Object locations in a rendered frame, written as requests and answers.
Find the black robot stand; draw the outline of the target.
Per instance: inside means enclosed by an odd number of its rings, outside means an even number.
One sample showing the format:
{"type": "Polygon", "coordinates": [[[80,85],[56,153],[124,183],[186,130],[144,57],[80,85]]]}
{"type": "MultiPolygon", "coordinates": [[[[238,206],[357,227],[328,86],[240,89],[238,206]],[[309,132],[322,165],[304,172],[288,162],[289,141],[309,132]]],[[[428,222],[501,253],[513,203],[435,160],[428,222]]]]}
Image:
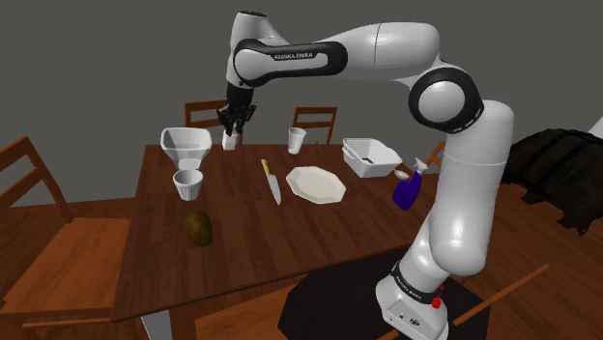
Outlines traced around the black robot stand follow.
{"type": "MultiPolygon", "coordinates": [[[[378,281],[403,257],[408,247],[338,264],[309,273],[286,298],[278,329],[288,340],[377,340],[392,330],[375,296],[378,281]]],[[[447,340],[487,340],[490,307],[455,326],[451,322],[482,299],[448,278],[447,340]]]]}

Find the large white angular bowl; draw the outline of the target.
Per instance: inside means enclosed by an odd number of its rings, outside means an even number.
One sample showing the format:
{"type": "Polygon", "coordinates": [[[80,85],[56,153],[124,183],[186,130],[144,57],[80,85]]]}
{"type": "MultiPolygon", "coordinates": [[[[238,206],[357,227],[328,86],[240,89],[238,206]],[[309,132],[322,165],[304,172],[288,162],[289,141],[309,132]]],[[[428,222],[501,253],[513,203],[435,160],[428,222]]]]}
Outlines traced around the large white angular bowl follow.
{"type": "Polygon", "coordinates": [[[178,170],[198,170],[213,141],[205,128],[167,127],[161,132],[160,145],[178,170]]]}

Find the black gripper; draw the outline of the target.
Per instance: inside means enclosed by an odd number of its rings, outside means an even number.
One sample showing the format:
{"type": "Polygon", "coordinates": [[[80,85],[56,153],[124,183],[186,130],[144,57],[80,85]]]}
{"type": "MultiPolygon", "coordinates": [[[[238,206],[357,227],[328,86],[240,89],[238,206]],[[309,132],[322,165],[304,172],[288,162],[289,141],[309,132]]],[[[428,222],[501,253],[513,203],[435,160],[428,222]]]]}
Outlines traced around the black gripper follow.
{"type": "Polygon", "coordinates": [[[226,103],[217,111],[217,117],[224,122],[225,132],[228,136],[233,133],[236,120],[236,132],[243,133],[244,123],[253,115],[256,106],[252,103],[254,89],[245,89],[228,82],[226,103]]]}

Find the blue spray bottle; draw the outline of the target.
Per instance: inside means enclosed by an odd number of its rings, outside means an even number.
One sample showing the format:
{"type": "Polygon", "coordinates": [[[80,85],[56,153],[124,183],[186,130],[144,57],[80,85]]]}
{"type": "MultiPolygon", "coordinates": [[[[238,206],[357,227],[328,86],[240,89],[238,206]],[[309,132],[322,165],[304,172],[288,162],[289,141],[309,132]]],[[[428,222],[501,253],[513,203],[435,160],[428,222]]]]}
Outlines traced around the blue spray bottle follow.
{"type": "Polygon", "coordinates": [[[407,211],[416,200],[422,183],[422,175],[428,166],[416,158],[415,168],[416,171],[412,177],[401,170],[394,171],[399,183],[392,194],[392,201],[403,211],[407,211]]]}

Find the black sofa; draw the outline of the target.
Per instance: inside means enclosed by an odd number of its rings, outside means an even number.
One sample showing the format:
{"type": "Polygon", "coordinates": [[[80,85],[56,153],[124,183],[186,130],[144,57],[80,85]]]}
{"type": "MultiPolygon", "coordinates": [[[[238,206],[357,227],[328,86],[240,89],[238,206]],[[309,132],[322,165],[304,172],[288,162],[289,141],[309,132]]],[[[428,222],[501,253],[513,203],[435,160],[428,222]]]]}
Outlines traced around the black sofa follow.
{"type": "Polygon", "coordinates": [[[558,224],[585,234],[603,217],[603,138],[576,129],[547,128],[516,143],[502,175],[527,190],[529,205],[562,211],[558,224]]]}

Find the white octagonal plate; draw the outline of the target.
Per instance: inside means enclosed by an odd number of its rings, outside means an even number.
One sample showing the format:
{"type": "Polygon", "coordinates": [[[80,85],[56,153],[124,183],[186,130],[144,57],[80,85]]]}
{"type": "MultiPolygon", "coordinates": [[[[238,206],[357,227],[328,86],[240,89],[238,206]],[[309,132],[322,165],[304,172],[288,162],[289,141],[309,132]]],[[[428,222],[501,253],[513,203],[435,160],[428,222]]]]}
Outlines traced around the white octagonal plate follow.
{"type": "Polygon", "coordinates": [[[295,167],[286,182],[294,194],[317,205],[338,203],[346,192],[335,174],[317,166],[295,167]]]}

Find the white ribbed cup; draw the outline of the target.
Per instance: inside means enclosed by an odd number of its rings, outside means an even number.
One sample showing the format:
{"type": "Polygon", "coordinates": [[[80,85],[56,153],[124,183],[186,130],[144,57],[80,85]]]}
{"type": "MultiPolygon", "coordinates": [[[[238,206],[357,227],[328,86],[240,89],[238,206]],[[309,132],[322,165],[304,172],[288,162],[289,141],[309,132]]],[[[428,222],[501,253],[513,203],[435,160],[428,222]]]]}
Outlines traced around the white ribbed cup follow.
{"type": "Polygon", "coordinates": [[[173,183],[184,201],[198,198],[204,175],[196,169],[179,170],[173,175],[173,183]]]}

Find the tall white cup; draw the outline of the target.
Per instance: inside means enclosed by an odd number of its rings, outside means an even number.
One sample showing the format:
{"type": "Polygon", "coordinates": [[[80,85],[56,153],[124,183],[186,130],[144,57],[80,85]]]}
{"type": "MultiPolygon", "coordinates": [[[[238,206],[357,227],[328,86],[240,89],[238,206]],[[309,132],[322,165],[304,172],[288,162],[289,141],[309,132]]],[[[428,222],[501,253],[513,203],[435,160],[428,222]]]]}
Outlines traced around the tall white cup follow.
{"type": "Polygon", "coordinates": [[[300,152],[306,130],[300,127],[290,127],[288,130],[288,153],[297,155],[300,152]]]}

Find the yellow-handled kitchen knife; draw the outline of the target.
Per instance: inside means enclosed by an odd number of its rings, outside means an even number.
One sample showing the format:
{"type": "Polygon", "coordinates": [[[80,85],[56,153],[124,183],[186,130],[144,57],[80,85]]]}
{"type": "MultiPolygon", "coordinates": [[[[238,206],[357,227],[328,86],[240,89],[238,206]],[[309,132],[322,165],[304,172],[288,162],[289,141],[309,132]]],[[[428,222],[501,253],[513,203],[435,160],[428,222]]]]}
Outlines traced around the yellow-handled kitchen knife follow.
{"type": "Polygon", "coordinates": [[[273,195],[273,199],[277,205],[281,204],[281,192],[278,180],[274,174],[271,173],[268,161],[264,158],[261,159],[261,163],[264,169],[264,172],[267,177],[267,181],[269,183],[270,190],[273,195]]]}

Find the brown wooden dining table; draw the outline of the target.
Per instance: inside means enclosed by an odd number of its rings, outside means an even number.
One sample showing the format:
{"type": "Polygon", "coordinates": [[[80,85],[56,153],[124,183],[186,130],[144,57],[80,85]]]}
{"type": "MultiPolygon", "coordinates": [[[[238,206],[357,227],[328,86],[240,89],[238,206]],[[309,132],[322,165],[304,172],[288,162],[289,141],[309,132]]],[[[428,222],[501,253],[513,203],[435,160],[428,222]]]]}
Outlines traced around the brown wooden dining table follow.
{"type": "Polygon", "coordinates": [[[408,210],[391,199],[394,176],[362,179],[344,162],[339,145],[216,147],[202,161],[198,198],[182,200],[175,165],[158,145],[144,150],[111,318],[121,322],[277,282],[315,269],[407,245],[430,209],[428,187],[408,210]],[[278,180],[277,205],[261,159],[278,180]],[[343,199],[317,205],[294,194],[286,176],[317,166],[346,186],[343,199]],[[187,215],[205,212],[210,245],[183,231],[187,215]]]}

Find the white rectangular baking dish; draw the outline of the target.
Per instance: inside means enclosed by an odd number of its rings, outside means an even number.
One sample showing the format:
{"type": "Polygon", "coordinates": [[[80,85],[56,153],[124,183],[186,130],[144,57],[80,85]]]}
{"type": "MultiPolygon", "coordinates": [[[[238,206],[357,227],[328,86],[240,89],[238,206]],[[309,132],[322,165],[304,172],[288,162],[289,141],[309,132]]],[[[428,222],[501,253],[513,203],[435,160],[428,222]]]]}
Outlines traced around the white rectangular baking dish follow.
{"type": "Polygon", "coordinates": [[[382,178],[403,160],[398,153],[373,138],[344,138],[344,161],[360,178],[382,178]]]}

